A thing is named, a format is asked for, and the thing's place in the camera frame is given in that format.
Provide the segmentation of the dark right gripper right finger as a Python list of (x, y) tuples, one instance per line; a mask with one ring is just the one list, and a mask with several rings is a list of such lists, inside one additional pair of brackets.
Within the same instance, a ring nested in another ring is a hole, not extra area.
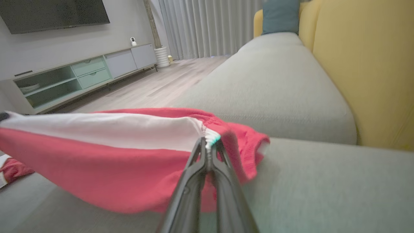
[(218, 233), (259, 233), (222, 140), (211, 147), (210, 172), (216, 188)]

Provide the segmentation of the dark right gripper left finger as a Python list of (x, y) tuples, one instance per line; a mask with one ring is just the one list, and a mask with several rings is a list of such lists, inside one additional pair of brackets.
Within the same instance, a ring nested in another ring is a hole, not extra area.
[(195, 143), (169, 206), (158, 226), (159, 233), (198, 233), (201, 197), (207, 175), (206, 140), (201, 137)]

